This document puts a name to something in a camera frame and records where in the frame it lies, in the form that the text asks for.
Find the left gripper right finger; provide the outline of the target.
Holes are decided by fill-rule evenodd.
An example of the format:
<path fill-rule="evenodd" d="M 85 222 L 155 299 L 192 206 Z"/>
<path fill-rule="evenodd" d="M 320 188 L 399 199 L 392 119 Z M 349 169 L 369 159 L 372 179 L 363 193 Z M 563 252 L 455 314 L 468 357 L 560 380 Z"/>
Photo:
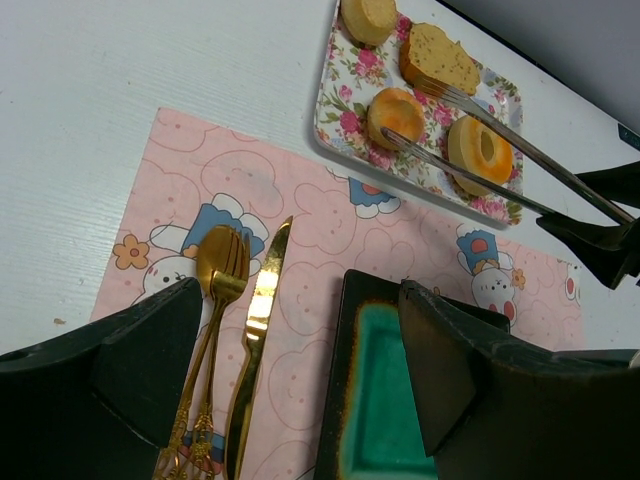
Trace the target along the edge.
<path fill-rule="evenodd" d="M 406 280 L 402 340 L 424 450 L 442 479 L 635 479 L 639 353 L 553 352 L 503 315 Z"/>

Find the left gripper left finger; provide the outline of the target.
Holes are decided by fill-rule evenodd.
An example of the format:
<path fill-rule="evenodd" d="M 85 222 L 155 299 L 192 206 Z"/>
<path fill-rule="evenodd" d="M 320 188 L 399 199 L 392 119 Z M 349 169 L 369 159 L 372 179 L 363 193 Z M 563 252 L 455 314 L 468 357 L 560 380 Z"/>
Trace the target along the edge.
<path fill-rule="evenodd" d="M 4 479 L 149 479 L 168 445 L 202 296 L 181 280 L 1 357 Z"/>

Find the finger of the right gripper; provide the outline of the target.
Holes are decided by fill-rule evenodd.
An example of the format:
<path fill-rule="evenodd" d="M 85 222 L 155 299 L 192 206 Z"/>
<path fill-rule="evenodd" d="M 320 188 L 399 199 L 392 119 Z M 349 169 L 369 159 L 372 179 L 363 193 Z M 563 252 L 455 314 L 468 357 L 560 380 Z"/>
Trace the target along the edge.
<path fill-rule="evenodd" d="M 640 162 L 615 168 L 583 172 L 577 177 L 610 201 L 640 205 Z"/>
<path fill-rule="evenodd" d="M 538 217 L 536 223 L 564 243 L 605 287 L 616 289 L 625 276 L 639 276 L 638 219 L 600 226 L 554 213 Z"/>

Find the round orange-topped bun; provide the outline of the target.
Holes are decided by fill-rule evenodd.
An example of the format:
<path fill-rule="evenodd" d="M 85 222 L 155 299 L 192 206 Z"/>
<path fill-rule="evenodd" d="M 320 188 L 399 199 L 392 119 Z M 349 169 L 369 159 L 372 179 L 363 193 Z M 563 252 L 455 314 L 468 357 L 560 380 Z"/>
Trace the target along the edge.
<path fill-rule="evenodd" d="M 412 142 L 418 142 L 425 131 L 422 105 L 409 92 L 400 88 L 385 88 L 377 93 L 367 111 L 367 131 L 371 141 L 387 150 L 398 150 L 382 134 L 391 129 Z"/>

